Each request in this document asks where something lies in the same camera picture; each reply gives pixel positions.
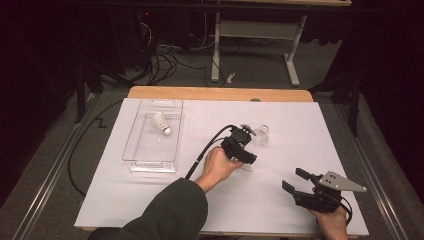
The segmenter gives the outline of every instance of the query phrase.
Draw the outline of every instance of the small white piece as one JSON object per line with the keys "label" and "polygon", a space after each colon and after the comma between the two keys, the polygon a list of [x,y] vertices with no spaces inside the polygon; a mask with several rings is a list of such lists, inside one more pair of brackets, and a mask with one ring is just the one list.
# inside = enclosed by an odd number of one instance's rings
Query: small white piece
{"label": "small white piece", "polygon": [[152,116],[153,125],[163,132],[166,136],[171,135],[171,128],[169,128],[168,123],[165,119],[165,114],[163,112],[158,112]]}
{"label": "small white piece", "polygon": [[233,77],[236,75],[236,73],[233,73],[233,74],[230,74],[230,75],[228,75],[228,77],[227,77],[227,83],[231,83],[232,82],[232,80],[233,80]]}

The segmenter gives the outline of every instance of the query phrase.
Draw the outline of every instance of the dark background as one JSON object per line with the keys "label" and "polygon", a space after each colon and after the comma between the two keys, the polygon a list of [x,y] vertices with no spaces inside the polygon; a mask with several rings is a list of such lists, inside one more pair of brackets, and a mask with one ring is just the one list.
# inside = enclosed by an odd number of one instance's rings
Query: dark background
{"label": "dark background", "polygon": [[[358,56],[366,56],[360,67],[361,91],[423,201],[419,186],[424,172],[422,8],[411,0],[365,2],[354,1],[353,7],[388,6],[389,14],[360,20],[311,16],[301,41],[344,40],[327,80],[347,71]],[[66,108],[81,64],[95,61],[115,73],[143,65],[148,55],[136,40],[139,32],[134,25],[140,17],[155,35],[186,48],[189,32],[204,34],[198,14],[155,12],[143,19],[143,10],[71,11],[53,0],[34,6],[22,1],[0,3],[1,205],[50,124]],[[349,81],[343,84],[350,86]]]}

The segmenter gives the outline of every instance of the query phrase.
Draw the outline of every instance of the black device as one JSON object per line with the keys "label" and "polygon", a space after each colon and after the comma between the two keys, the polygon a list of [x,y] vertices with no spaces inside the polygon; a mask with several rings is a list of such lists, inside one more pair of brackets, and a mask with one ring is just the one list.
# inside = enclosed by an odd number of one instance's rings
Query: black device
{"label": "black device", "polygon": [[224,137],[224,140],[221,143],[221,147],[224,149],[225,154],[231,160],[242,161],[244,163],[254,163],[256,161],[256,155],[249,153],[244,150],[244,147],[252,140],[250,134],[256,135],[249,125],[242,124],[241,128],[238,128],[234,125],[228,125],[222,128],[215,136],[209,141],[203,151],[200,153],[197,160],[193,163],[193,166],[188,171],[185,179],[190,179],[197,165],[199,165],[203,156],[209,147],[217,141],[219,135],[224,132],[226,129],[231,128],[231,135],[229,137]]}
{"label": "black device", "polygon": [[252,164],[257,156],[244,150],[244,147],[252,140],[250,134],[256,134],[248,125],[241,125],[241,127],[241,129],[238,127],[231,129],[231,135],[224,138],[221,147],[229,159]]}
{"label": "black device", "polygon": [[293,195],[295,204],[321,213],[331,213],[341,206],[349,214],[347,222],[352,218],[352,209],[348,209],[343,203],[341,191],[366,192],[367,189],[349,179],[328,171],[325,175],[315,175],[296,168],[296,174],[305,180],[311,180],[315,185],[313,194],[296,191],[295,188],[283,180],[284,190]]}

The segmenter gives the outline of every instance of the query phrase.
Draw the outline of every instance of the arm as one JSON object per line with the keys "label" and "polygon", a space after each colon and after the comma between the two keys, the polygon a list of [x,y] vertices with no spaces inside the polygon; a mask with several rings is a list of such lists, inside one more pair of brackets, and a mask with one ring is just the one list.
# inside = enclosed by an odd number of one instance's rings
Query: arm
{"label": "arm", "polygon": [[195,182],[207,193],[241,166],[243,166],[243,162],[230,161],[225,155],[224,149],[215,147],[206,156],[203,174]]}
{"label": "arm", "polygon": [[308,209],[317,218],[319,227],[327,240],[347,240],[346,211],[338,207],[333,213],[320,213]]}
{"label": "arm", "polygon": [[195,239],[208,214],[205,193],[243,165],[230,161],[220,147],[209,151],[204,164],[203,174],[195,182],[181,178],[160,192],[141,217],[123,227],[119,239]]}

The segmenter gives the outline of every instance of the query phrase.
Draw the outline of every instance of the floor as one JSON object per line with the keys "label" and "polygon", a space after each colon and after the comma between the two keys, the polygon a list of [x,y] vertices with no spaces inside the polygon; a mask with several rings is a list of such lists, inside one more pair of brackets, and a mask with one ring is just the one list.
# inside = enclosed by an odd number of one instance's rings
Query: floor
{"label": "floor", "polygon": [[[290,43],[283,41],[268,45],[265,40],[253,39],[251,41],[249,44],[240,44],[240,47],[232,41],[223,42],[222,75],[226,79],[227,76],[235,73],[235,77],[231,84],[225,83],[222,87],[293,89],[281,57],[283,49],[287,49]],[[301,86],[297,89],[308,89],[323,81],[339,46],[340,43],[320,46],[315,41],[300,44],[294,60],[301,82]],[[209,49],[185,52],[178,48],[170,51],[169,47],[161,47],[157,51],[161,57],[167,56],[168,59],[173,59],[172,62],[163,63],[161,68],[167,68],[166,64],[177,66],[173,75],[157,83],[160,86],[219,87],[224,83],[224,79],[215,85],[209,81],[212,64],[211,50]],[[136,74],[132,69],[128,69],[125,77],[129,79]],[[165,76],[166,71],[160,71],[159,74]],[[146,84],[148,78],[137,83]],[[102,149],[104,149],[118,114],[120,106],[118,101],[124,98],[129,91],[128,88],[107,77],[104,77],[103,85],[105,89],[101,95],[87,93],[88,114],[80,124],[74,123],[76,119],[76,96],[74,95],[69,99],[67,110],[46,133],[44,141],[24,175],[0,210],[0,239],[86,239],[88,237],[88,231],[73,227],[84,198],[70,183],[67,171],[71,169],[72,179],[79,189],[84,191],[88,189],[91,176],[94,174]],[[393,159],[390,158],[390,150],[385,146],[384,139],[381,138],[378,127],[373,123],[372,116],[363,99],[358,119],[360,137],[355,138],[346,127],[346,106],[332,104],[329,99],[330,95],[331,93],[319,93],[314,95],[314,99],[320,103],[346,173],[352,180],[372,189],[373,182],[368,181],[369,174],[364,170],[367,163],[360,159],[367,159],[367,156],[380,159],[383,156],[385,161],[391,161],[382,164],[381,161],[375,160],[374,164],[377,166],[371,165],[374,169],[379,170],[382,165],[395,165],[392,163]],[[376,142],[379,144],[378,148],[374,147]],[[377,171],[374,175],[384,174]],[[398,198],[396,193],[392,193],[388,187],[391,185],[391,181],[384,181],[381,185],[385,190],[383,193],[389,195],[390,199]],[[404,188],[409,189],[408,183],[403,183],[403,185]],[[376,192],[366,196],[357,196],[370,231],[370,236],[361,239],[405,239],[402,237],[402,231],[408,232],[408,234],[413,232],[414,236],[417,236],[414,231],[418,225],[415,222],[405,222],[406,217],[401,213],[403,210],[395,209],[399,214],[395,218],[393,216],[384,217],[381,206],[386,206],[386,203],[379,202],[380,200],[384,201],[384,198],[379,198],[380,192],[378,188],[376,189]],[[408,210],[409,208],[402,209],[405,213],[411,212]],[[390,221],[396,220],[396,217],[401,218],[399,222],[402,224],[400,227],[399,225],[391,227]],[[277,240],[279,238],[241,237],[238,239]]]}

